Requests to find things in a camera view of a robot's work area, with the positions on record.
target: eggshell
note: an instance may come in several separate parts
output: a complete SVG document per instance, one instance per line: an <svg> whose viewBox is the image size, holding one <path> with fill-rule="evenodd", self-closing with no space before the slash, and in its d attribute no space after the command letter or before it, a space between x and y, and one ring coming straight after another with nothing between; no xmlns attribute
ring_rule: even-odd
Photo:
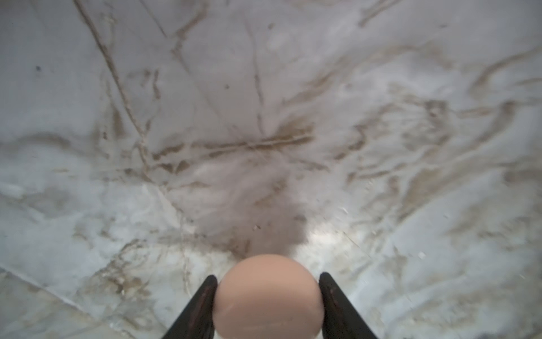
<svg viewBox="0 0 542 339"><path fill-rule="evenodd" d="M216 290L212 319L224 339L313 339L324 321L324 305L306 268L264 254L226 273Z"/></svg>

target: brown egg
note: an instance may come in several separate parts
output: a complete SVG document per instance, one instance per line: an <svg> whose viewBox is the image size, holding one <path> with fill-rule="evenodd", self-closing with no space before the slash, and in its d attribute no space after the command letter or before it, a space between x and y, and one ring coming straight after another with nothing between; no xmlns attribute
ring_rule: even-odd
<svg viewBox="0 0 542 339"><path fill-rule="evenodd" d="M324 321L324 305L318 283L301 264L264 254L226 273L212 320L224 339L313 339Z"/></svg>

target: marble countertop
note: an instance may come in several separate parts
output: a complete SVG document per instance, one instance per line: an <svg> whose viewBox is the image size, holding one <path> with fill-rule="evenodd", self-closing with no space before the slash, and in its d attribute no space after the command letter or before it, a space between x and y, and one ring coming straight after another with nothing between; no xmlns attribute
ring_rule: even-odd
<svg viewBox="0 0 542 339"><path fill-rule="evenodd" d="M382 339L534 338L541 17L1 1L0 337L160 338L205 276L279 253Z"/></svg>

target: marble surface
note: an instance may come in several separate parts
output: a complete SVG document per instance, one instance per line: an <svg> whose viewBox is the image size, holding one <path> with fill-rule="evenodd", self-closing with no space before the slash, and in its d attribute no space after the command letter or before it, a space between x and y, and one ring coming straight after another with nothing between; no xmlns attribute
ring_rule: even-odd
<svg viewBox="0 0 542 339"><path fill-rule="evenodd" d="M380 338L535 338L541 16L1 1L0 337L159 338L206 275L280 253Z"/></svg>

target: peach-colored round object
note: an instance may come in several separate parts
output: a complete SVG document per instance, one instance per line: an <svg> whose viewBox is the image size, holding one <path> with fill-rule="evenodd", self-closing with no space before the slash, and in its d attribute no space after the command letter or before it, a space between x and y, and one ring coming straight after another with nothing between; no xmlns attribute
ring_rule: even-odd
<svg viewBox="0 0 542 339"><path fill-rule="evenodd" d="M322 294L301 264L281 255L257 255L226 273L212 320L225 339L313 339L324 321Z"/></svg>

